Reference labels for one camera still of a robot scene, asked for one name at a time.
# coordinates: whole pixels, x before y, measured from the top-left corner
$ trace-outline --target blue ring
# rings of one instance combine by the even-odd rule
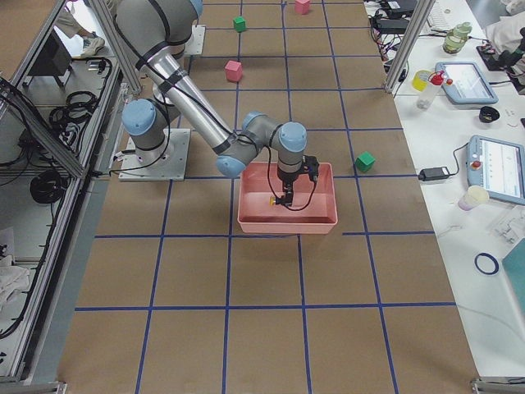
[[[492,263],[494,263],[494,271],[491,271],[491,272],[483,271],[479,267],[479,264],[477,263],[477,259],[480,258],[480,257],[487,257]],[[480,254],[478,254],[474,258],[474,265],[476,266],[477,270],[480,273],[483,273],[485,275],[496,275],[498,273],[498,271],[500,270],[500,265],[498,264],[498,260],[496,260],[495,257],[492,254],[488,254],[488,253],[480,253]]]

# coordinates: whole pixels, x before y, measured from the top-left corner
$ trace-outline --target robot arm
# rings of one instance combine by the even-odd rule
[[[299,175],[307,173],[317,182],[317,160],[304,156],[306,129],[296,122],[282,124],[251,112],[243,130],[235,133],[221,119],[176,60],[184,53],[192,22],[201,11],[201,0],[125,0],[118,7],[116,30],[137,70],[155,84],[155,98],[128,104],[123,123],[137,149],[153,160],[162,154],[163,127],[182,114],[217,154],[219,171],[230,178],[237,177],[264,147],[275,149],[284,192],[276,203],[289,207]]]

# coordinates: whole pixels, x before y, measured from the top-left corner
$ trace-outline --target pink cube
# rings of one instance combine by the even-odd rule
[[[310,0],[295,0],[295,12],[301,15],[308,14],[310,10]]]
[[[230,82],[239,82],[243,76],[243,65],[240,62],[230,60],[224,69],[226,70],[226,79]]]

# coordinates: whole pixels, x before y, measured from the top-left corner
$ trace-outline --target floor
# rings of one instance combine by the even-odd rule
[[[208,1],[199,24],[194,82],[235,129],[251,110],[302,122],[307,154],[333,166],[339,222],[326,236],[244,234],[239,180],[196,133],[184,182],[112,177],[58,371],[68,392],[471,392],[363,4],[313,2],[301,16],[275,0]],[[243,64],[239,84],[228,60]],[[366,173],[353,165],[364,151],[377,159]]]

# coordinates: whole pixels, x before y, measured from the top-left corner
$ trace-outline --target metal base plate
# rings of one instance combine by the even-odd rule
[[[193,32],[191,39],[186,43],[184,56],[198,56],[203,54],[205,25],[192,26]]]
[[[168,135],[168,130],[164,129],[164,134]],[[130,154],[122,160],[122,172],[119,173],[119,180],[121,181],[183,181],[186,172],[186,160],[188,158],[189,149],[189,129],[171,129],[169,144],[165,159],[160,159],[151,167],[140,168],[138,170],[131,170],[131,168],[142,167],[137,156]],[[135,149],[135,144],[130,138],[126,149]]]

